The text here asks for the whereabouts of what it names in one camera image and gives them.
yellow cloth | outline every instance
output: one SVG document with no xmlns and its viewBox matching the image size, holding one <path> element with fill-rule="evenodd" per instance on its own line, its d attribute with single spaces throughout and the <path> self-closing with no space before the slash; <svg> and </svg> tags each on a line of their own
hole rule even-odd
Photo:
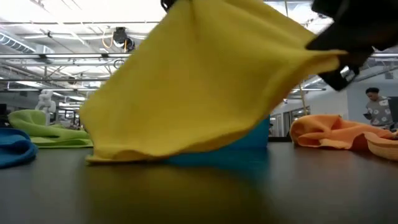
<svg viewBox="0 0 398 224">
<path fill-rule="evenodd" d="M 204 152 L 243 137 L 308 75 L 342 51 L 260 0 L 179 0 L 85 103 L 89 162 Z"/>
</svg>

dark table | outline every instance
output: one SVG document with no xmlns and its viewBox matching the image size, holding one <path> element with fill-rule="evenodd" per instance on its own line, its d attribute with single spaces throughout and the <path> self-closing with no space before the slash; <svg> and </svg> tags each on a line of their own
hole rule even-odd
<svg viewBox="0 0 398 224">
<path fill-rule="evenodd" d="M 165 164 L 87 166 L 41 150 L 0 170 L 0 223 L 397 223 L 398 163 L 270 143 L 255 175 Z"/>
</svg>

man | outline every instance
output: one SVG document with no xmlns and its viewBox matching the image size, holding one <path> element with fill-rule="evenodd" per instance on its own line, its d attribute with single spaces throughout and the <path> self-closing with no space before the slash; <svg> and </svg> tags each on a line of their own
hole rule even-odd
<svg viewBox="0 0 398 224">
<path fill-rule="evenodd" d="M 391 110 L 388 104 L 388 97 L 379 96 L 378 88 L 368 88 L 366 95 L 370 99 L 366 108 L 368 113 L 365 117 L 371 121 L 371 125 L 383 129 L 390 129 L 394 124 L 392 121 Z"/>
</svg>

